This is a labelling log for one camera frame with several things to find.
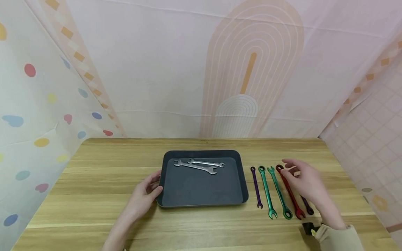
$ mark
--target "beige sleeve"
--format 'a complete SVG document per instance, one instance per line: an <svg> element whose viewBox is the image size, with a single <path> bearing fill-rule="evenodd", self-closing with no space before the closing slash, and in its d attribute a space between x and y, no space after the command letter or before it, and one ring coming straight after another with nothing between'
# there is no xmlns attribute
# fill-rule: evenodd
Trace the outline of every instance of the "beige sleeve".
<svg viewBox="0 0 402 251"><path fill-rule="evenodd" d="M335 230L323 224L315 237L320 242L322 251L364 251L352 225L346 230Z"/></svg>

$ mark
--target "dark gray tray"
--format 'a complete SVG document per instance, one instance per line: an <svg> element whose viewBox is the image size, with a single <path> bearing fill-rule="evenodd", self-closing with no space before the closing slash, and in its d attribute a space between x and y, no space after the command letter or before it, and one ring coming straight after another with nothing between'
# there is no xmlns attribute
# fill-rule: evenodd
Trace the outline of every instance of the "dark gray tray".
<svg viewBox="0 0 402 251"><path fill-rule="evenodd" d="M174 166L174 160L181 159L187 163L189 158L224 162L225 166L217 167L214 175L190 167ZM163 158L159 184L163 186L163 191L156 201L161 207L237 205L248 200L242 161L235 150L169 151Z"/></svg>

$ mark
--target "tabletop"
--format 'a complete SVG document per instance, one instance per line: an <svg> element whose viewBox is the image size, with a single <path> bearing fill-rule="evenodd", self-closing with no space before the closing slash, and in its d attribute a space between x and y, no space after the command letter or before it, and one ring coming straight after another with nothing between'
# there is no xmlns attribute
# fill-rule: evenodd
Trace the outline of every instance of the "tabletop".
<svg viewBox="0 0 402 251"><path fill-rule="evenodd" d="M303 221L283 217L271 177L268 186L278 219L257 208L250 166L276 166L282 158L316 167L347 224L355 226L366 251L398 250L371 207L320 139L89 139L67 164L57 183L15 245L15 251L100 250L135 186L162 166L169 150L234 149L242 158L249 199L240 206L163 209L156 204L134 226L130 250L320 250L302 222L318 225L320 215ZM286 204L293 211L277 174ZM304 204L298 200L305 211Z"/></svg>

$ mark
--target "wrench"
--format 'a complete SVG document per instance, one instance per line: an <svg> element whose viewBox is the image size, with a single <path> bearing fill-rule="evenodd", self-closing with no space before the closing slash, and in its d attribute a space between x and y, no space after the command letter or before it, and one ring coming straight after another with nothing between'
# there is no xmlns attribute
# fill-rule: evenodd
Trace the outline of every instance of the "wrench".
<svg viewBox="0 0 402 251"><path fill-rule="evenodd" d="M176 159L175 161L177 161L177 163L174 164L175 166L191 167L191 168L207 171L207 172L209 172L209 174L216 174L216 172L214 171L216 166L203 167L203 166L199 166L199 165L191 165L191 164L188 164L188 163L183 163L181 161L181 159Z"/></svg>
<svg viewBox="0 0 402 251"><path fill-rule="evenodd" d="M252 177L254 179L255 192L257 194L257 207L261 206L262 209L263 204L261 203L260 191L258 190L257 177L255 177L255 167L251 167L250 170L252 172Z"/></svg>
<svg viewBox="0 0 402 251"><path fill-rule="evenodd" d="M301 197L301 199L303 200L304 205L306 206L307 213L308 213L309 215L313 215L313 214L314 214L314 210L310 207L310 205L308 204L306 198L304 198L304 197L301 196L301 195L300 195L300 197Z"/></svg>
<svg viewBox="0 0 402 251"><path fill-rule="evenodd" d="M221 162L221 163L213 163L213 162L205 162L205 161L198 161L198 160L194 160L192 158L190 158L189 161L187 161L189 164L204 164L204 165L214 165L214 166L218 166L223 168L225 163Z"/></svg>
<svg viewBox="0 0 402 251"><path fill-rule="evenodd" d="M268 172L271 174L272 179L275 184L275 188L277 189L279 199L281 200L282 209L283 209L283 216L285 219L290 220L293 217L292 211L286 206L285 200L282 197L281 190L279 189L278 180L275 177L275 169L273 167L267 167Z"/></svg>
<svg viewBox="0 0 402 251"><path fill-rule="evenodd" d="M272 206L272 201L271 201L271 196L269 195L269 189L268 189L268 184L267 184L267 179L265 178L265 167L260 165L258 168L260 171L261 177L263 178L263 184L264 184L264 189L265 189L265 196L267 197L267 202L268 202L268 216L273 219L272 215L275 215L275 218L278 218L278 214L274 210L274 207Z"/></svg>
<svg viewBox="0 0 402 251"><path fill-rule="evenodd" d="M300 209L299 205L297 204L296 198L293 195L292 189L289 186L289 183L287 182L286 178L282 175L282 170L283 170L283 166L282 165L277 165L276 166L276 170L278 171L278 173L281 175L281 178L283 180L283 183L285 184L286 190L289 193L289 196L292 200L293 206L295 207L295 214L296 217L301 220L302 217L306 218L306 215L304 214L303 210Z"/></svg>

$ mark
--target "hand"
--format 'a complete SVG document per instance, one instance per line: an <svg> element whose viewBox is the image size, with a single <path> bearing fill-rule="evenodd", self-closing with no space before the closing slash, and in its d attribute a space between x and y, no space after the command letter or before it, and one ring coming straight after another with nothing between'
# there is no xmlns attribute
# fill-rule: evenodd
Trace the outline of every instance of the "hand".
<svg viewBox="0 0 402 251"><path fill-rule="evenodd" d="M316 206L319 206L321 202L329 198L318 170L298 159L283 159L282 161L286 163L285 169L282 170L283 176L301 196L310 200ZM294 174L298 171L300 175L295 177Z"/></svg>
<svg viewBox="0 0 402 251"><path fill-rule="evenodd" d="M122 215L134 222L148 212L153 201L163 189L159 185L160 173L161 170L150 174L135 187Z"/></svg>

